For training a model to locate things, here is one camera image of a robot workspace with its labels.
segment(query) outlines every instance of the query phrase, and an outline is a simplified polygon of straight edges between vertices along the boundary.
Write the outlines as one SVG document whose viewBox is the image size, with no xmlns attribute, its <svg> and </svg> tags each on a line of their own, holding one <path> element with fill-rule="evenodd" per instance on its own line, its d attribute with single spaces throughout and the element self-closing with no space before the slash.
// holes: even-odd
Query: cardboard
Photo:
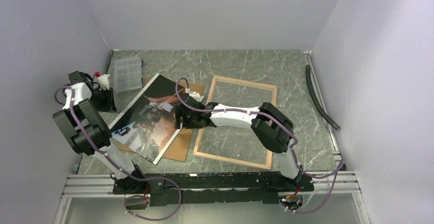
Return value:
<svg viewBox="0 0 434 224">
<path fill-rule="evenodd" d="M 203 89 L 204 89 L 203 85 L 190 83 L 191 91 L 196 91 L 202 95 Z M 185 128 L 181 129 L 179 134 L 173 140 L 172 144 L 168 147 L 166 152 L 163 154 L 162 158 L 185 162 L 192 135 L 193 135 L 192 129 L 185 129 Z M 122 143 L 119 143 L 118 148 L 119 150 L 134 152 L 128 147 L 126 147 L 125 145 L 123 145 Z"/>
</svg>

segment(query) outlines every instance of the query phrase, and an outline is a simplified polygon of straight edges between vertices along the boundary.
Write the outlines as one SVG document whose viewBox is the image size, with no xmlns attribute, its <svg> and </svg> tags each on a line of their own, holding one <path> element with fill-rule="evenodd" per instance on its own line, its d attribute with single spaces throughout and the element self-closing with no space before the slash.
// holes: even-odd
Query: printed picture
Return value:
<svg viewBox="0 0 434 224">
<path fill-rule="evenodd" d="M 180 129 L 175 129 L 176 83 L 155 74 L 109 126 L 114 139 L 157 164 Z"/>
</svg>

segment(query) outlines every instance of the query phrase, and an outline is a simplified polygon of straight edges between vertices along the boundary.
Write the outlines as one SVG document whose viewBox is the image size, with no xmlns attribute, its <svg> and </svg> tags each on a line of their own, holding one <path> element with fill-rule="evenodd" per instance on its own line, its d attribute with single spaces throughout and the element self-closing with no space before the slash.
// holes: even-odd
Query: plastic box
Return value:
<svg viewBox="0 0 434 224">
<path fill-rule="evenodd" d="M 142 61 L 140 57 L 118 59 L 114 62 L 113 81 L 116 92 L 142 88 Z"/>
</svg>

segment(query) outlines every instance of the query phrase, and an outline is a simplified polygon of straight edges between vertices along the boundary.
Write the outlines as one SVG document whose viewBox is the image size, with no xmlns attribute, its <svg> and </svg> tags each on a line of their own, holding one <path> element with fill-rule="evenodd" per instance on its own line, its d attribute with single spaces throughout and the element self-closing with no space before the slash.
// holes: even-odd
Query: white wall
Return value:
<svg viewBox="0 0 434 224">
<path fill-rule="evenodd" d="M 105 71 L 109 51 L 83 0 L 0 0 L 1 223 L 53 223 L 79 157 L 52 119 L 68 73 Z"/>
<path fill-rule="evenodd" d="M 111 49 L 312 49 L 337 0 L 85 0 Z"/>
<path fill-rule="evenodd" d="M 313 49 L 373 223 L 434 220 L 434 0 L 339 0 Z"/>
</svg>

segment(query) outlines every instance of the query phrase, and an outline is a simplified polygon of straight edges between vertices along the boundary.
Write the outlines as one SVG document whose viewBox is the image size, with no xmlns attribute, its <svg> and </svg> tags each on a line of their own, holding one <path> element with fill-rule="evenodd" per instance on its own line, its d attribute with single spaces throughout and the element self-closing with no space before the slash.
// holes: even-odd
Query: light wood frame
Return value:
<svg viewBox="0 0 434 224">
<path fill-rule="evenodd" d="M 214 94 L 215 83 L 218 81 L 237 84 L 237 85 L 243 85 L 243 86 L 247 86 L 247 87 L 256 87 L 256 88 L 271 90 L 273 92 L 272 97 L 271 97 L 271 103 L 274 106 L 276 106 L 276 104 L 277 104 L 277 86 L 264 84 L 264 83 L 245 81 L 245 80 L 240 80 L 240 79 L 235 79 L 235 78 L 230 78 L 230 77 L 221 77 L 221 76 L 214 76 L 214 78 L 212 79 L 211 88 L 209 89 L 209 95 L 208 95 L 208 99 L 207 99 L 206 103 L 212 101 L 212 95 Z M 234 164 L 246 165 L 246 166 L 260 168 L 260 169 L 271 169 L 273 153 L 268 151 L 268 150 L 267 150 L 267 161 L 265 164 L 258 164 L 258 163 L 253 163 L 253 162 L 239 160 L 239 159 L 227 158 L 225 156 L 218 156 L 218 155 L 214 155 L 214 154 L 200 152 L 199 147 L 200 147 L 200 144 L 202 141 L 203 133 L 204 133 L 204 129 L 203 128 L 199 129 L 199 134 L 198 134 L 198 137 L 196 139 L 196 144 L 194 145 L 193 155 L 202 156 L 204 158 L 215 159 L 215 160 L 220 160 L 220 161 L 229 162 L 229 163 L 234 163 Z"/>
</svg>

